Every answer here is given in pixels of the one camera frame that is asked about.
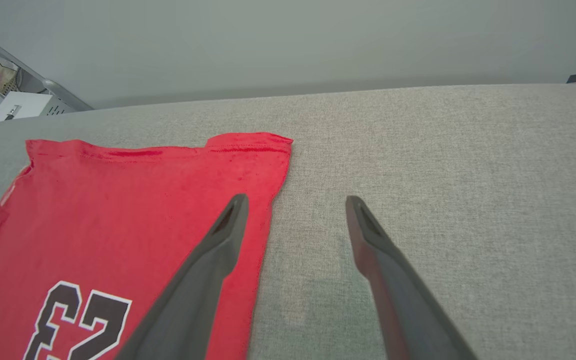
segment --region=white wall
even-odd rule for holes
[[[563,83],[570,0],[0,0],[0,46],[96,108]]]

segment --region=gray upholstered couch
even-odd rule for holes
[[[482,359],[576,359],[576,85],[448,86],[144,105],[0,123],[0,196],[25,139],[203,146],[294,139],[249,358],[380,359],[345,198],[361,196]]]

